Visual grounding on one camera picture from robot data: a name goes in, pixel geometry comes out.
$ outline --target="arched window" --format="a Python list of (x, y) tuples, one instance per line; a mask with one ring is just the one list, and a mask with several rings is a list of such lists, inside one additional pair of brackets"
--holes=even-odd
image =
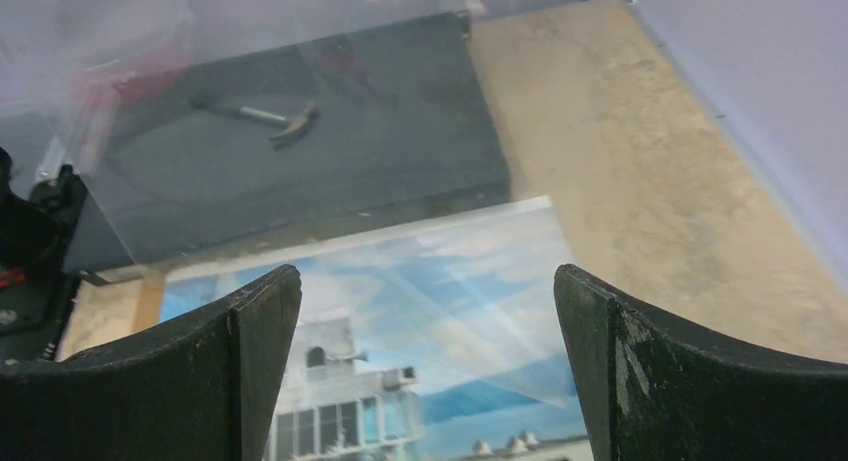
[(317, 368), (327, 364), (327, 355), (324, 348), (312, 348), (306, 352), (306, 367)]

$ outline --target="printed picture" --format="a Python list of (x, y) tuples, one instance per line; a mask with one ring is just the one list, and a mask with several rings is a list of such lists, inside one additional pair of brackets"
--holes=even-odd
[(537, 198), (186, 268), (162, 320), (300, 271), (266, 461), (591, 461), (553, 299), (573, 261)]

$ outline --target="black object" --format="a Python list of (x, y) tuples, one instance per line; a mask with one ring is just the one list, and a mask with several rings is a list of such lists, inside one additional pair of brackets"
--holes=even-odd
[(848, 366), (724, 336), (576, 266), (554, 291), (596, 461), (845, 459)]
[[(124, 106), (66, 271), (272, 230), (297, 245), (508, 201), (466, 25), (445, 13), (202, 64), (168, 93)], [(423, 96), (434, 84), (443, 89)], [(193, 110), (198, 94), (284, 115), (315, 102), (321, 120), (302, 142), (269, 151), (278, 127)]]
[(24, 200), (11, 170), (0, 148), (0, 363), (53, 359), (79, 287), (61, 268), (87, 191), (66, 165)]
[(299, 307), (283, 266), (67, 361), (0, 367), (0, 457), (259, 461)]

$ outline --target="white wall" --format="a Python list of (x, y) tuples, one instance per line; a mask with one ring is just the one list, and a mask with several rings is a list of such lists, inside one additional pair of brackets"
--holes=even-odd
[(848, 0), (640, 0), (820, 252), (848, 281)]

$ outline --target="hammer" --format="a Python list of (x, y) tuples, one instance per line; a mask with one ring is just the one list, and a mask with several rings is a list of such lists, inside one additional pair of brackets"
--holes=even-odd
[(194, 98), (189, 101), (189, 104), (195, 109), (205, 109), (213, 113), (219, 113), (226, 116), (235, 116), (240, 118), (251, 118), (257, 121), (262, 121), (278, 126), (285, 126), (282, 132), (270, 136), (268, 141), (275, 144), (275, 148), (285, 141), (297, 138), (304, 133), (308, 128), (310, 121), (318, 113), (318, 106), (310, 101), (306, 104), (306, 108), (292, 118), (280, 116), (278, 114), (262, 111), (261, 109), (251, 108), (249, 106), (239, 106), (223, 102), (212, 102), (207, 98)]

